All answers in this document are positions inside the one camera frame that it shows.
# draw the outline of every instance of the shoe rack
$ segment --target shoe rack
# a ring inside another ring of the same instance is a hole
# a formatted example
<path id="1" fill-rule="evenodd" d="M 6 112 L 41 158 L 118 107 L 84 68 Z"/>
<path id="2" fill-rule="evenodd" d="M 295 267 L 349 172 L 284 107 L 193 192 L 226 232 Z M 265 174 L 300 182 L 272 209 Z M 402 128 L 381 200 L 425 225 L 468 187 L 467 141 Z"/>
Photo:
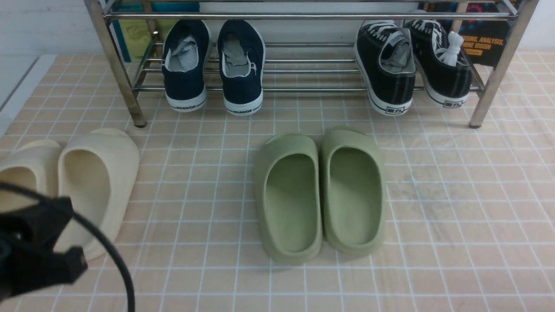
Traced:
<path id="1" fill-rule="evenodd" d="M 504 51 L 501 55 L 497 66 L 494 67 L 488 80 L 482 81 L 480 75 L 472 66 L 473 83 L 471 91 L 477 92 L 480 98 L 476 109 L 472 114 L 469 127 L 477 129 L 482 125 L 484 118 L 492 104 L 501 81 L 507 72 L 509 64 L 514 56 L 516 49 L 522 39 L 524 31 L 532 18 L 539 0 L 523 0 L 519 10 L 511 5 L 509 0 L 472 0 L 473 3 L 498 3 L 507 8 L 507 13 L 466 13 L 468 0 L 255 0 L 251 2 L 457 2 L 458 9 L 455 13 L 372 13 L 372 12 L 354 12 L 354 13 L 225 13 L 225 12 L 184 12 L 184 13 L 163 13 L 152 10 L 152 2 L 176 2 L 175 0 L 135 0 L 143 4 L 142 12 L 115 12 L 114 5 L 122 0 L 110 0 L 104 4 L 104 0 L 84 0 L 90 18 L 93 21 L 95 30 L 104 49 L 104 53 L 108 59 L 115 80 L 125 100 L 131 118 L 136 127 L 142 128 L 146 126 L 147 121 L 144 119 L 140 105 L 137 101 L 139 92 L 163 92 L 163 85 L 146 85 L 145 78 L 148 73 L 160 73 L 159 65 L 162 62 L 162 41 L 156 30 L 155 20 L 157 19 L 203 19 L 203 20 L 227 20 L 227 19 L 245 19 L 245 20 L 365 20 L 365 19 L 437 19 L 437 20 L 453 20 L 453 31 L 458 32 L 461 22 L 465 20 L 484 20 L 484 21 L 509 21 L 511 30 L 509 31 Z M 246 0 L 197 0 L 200 2 L 236 2 L 246 3 Z M 119 54 L 116 42 L 110 25 L 114 20 L 118 19 L 146 19 L 152 36 L 150 45 L 139 64 L 139 68 L 134 77 L 131 77 L 125 71 L 123 60 Z M 334 42 L 310 42 L 310 43 L 266 43 L 267 48 L 348 48 L 353 47 L 352 43 L 334 43 Z M 267 59 L 267 63 L 279 64 L 338 64 L 338 63 L 354 63 L 352 58 L 346 59 Z M 353 69 L 311 69 L 311 70 L 268 70 L 267 74 L 346 74 L 358 72 Z M 207 86 L 210 90 L 222 90 L 221 86 Z M 423 86 L 417 86 L 416 90 L 423 90 Z M 341 88 L 341 87 L 264 87 L 264 91 L 272 92 L 313 92 L 313 93 L 353 93 L 366 92 L 366 88 Z"/>

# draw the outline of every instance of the sneaker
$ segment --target sneaker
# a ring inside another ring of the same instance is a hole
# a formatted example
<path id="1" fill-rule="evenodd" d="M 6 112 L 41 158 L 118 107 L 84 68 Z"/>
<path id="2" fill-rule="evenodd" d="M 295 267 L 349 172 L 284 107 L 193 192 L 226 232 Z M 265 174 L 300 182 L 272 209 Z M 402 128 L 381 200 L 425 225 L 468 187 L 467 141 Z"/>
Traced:
<path id="1" fill-rule="evenodd" d="M 262 74 L 266 45 L 246 21 L 227 21 L 218 36 L 220 76 L 225 108 L 235 116 L 248 116 L 262 106 Z"/>
<path id="2" fill-rule="evenodd" d="M 170 106 L 192 112 L 204 106 L 204 65 L 212 52 L 212 36 L 203 21 L 178 21 L 164 41 L 162 74 Z"/>
<path id="3" fill-rule="evenodd" d="M 455 32 L 447 35 L 438 21 L 429 19 L 410 21 L 405 27 L 411 31 L 416 65 L 428 95 L 445 108 L 460 107 L 472 83 L 471 67 L 461 53 L 464 39 Z"/>
<path id="4" fill-rule="evenodd" d="M 372 107 L 382 115 L 406 113 L 416 78 L 410 31 L 393 21 L 365 21 L 355 41 L 355 59 Z"/>

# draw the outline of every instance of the slide sandal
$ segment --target slide sandal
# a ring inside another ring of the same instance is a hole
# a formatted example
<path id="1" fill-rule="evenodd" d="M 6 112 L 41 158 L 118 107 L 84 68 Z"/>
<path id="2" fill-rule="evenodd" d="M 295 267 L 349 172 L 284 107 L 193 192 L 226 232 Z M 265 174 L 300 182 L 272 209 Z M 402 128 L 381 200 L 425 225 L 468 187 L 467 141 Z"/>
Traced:
<path id="1" fill-rule="evenodd" d="M 318 151 L 309 137 L 284 133 L 261 149 L 254 168 L 260 237 L 270 257 L 303 263 L 322 243 Z"/>
<path id="2" fill-rule="evenodd" d="M 324 231 L 328 242 L 353 255 L 382 241 L 385 170 L 373 139 L 348 127 L 326 132 L 322 142 Z"/>
<path id="3" fill-rule="evenodd" d="M 139 170 L 139 149 L 124 132 L 98 129 L 69 142 L 58 162 L 60 196 L 95 224 L 111 241 L 118 235 Z M 71 221 L 55 247 L 83 247 L 85 258 L 105 250 L 85 229 Z"/>
<path id="4" fill-rule="evenodd" d="M 58 195 L 58 157 L 62 147 L 52 140 L 25 144 L 0 163 L 0 180 L 26 187 L 37 193 Z M 25 208 L 34 200 L 19 194 L 0 191 L 0 212 Z"/>

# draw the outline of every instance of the black cable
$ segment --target black cable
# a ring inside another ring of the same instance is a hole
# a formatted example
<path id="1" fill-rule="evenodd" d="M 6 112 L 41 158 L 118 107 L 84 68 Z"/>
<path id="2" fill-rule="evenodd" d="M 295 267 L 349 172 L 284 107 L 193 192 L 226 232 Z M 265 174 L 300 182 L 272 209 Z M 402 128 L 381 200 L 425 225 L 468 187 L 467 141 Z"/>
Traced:
<path id="1" fill-rule="evenodd" d="M 30 189 L 19 187 L 17 185 L 6 182 L 0 182 L 0 189 L 7 190 L 13 193 L 18 193 L 25 197 L 38 200 L 39 202 L 51 208 L 58 209 L 62 213 L 67 213 L 65 209 L 58 206 L 58 203 L 53 201 L 51 198 L 40 195 Z M 106 249 L 106 252 L 112 257 L 115 265 L 118 267 L 118 270 L 122 275 L 123 283 L 125 284 L 125 291 L 127 292 L 127 311 L 135 312 L 135 290 L 133 288 L 133 279 L 131 278 L 131 274 L 129 273 L 129 270 L 127 269 L 127 266 L 125 265 L 125 262 L 123 261 L 123 258 L 119 254 L 118 250 L 110 242 L 106 235 L 104 235 L 104 233 L 102 233 L 93 223 L 87 220 L 84 216 L 75 211 L 73 211 L 70 216 L 87 231 L 89 231 L 96 239 L 98 239 L 98 241 Z"/>

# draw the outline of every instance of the floor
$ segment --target floor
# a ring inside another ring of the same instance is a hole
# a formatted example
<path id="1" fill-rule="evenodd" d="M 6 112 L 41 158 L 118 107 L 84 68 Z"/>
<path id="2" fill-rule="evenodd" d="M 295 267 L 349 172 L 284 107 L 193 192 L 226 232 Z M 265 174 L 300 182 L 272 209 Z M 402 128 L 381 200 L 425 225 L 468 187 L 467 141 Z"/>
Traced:
<path id="1" fill-rule="evenodd" d="M 8 98 L 19 80 L 33 64 L 34 56 L 3 56 L 0 55 L 0 106 Z"/>
<path id="2" fill-rule="evenodd" d="M 266 83 L 361 85 L 359 76 L 265 76 Z M 221 94 L 178 114 L 141 94 L 148 126 L 129 120 L 102 56 L 59 56 L 0 138 L 0 158 L 45 137 L 67 142 L 124 129 L 142 151 L 116 244 L 140 312 L 549 311 L 555 306 L 555 51 L 519 52 L 479 130 L 460 109 L 422 93 L 388 118 L 366 96 L 265 94 L 250 118 L 226 114 Z M 324 243 L 303 266 L 262 250 L 251 170 L 272 135 L 317 142 L 348 124 L 386 159 L 386 238 L 353 258 Z M 7 300 L 1 312 L 123 312 L 120 275 L 106 257 L 72 286 Z"/>
<path id="3" fill-rule="evenodd" d="M 35 59 L 37 58 L 34 56 L 0 55 L 0 111 L 11 99 L 14 90 Z M 0 114 L 0 132 L 6 130 L 12 120 L 13 116 L 6 118 L 6 114 Z"/>

